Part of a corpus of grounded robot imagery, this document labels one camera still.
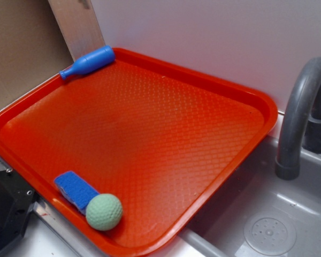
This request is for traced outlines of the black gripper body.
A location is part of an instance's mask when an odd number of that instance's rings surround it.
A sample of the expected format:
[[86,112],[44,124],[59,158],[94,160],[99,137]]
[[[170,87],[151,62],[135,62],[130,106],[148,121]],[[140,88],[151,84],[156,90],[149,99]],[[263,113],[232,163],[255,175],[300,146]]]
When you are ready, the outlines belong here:
[[20,174],[0,171],[0,256],[23,239],[35,201],[35,190]]

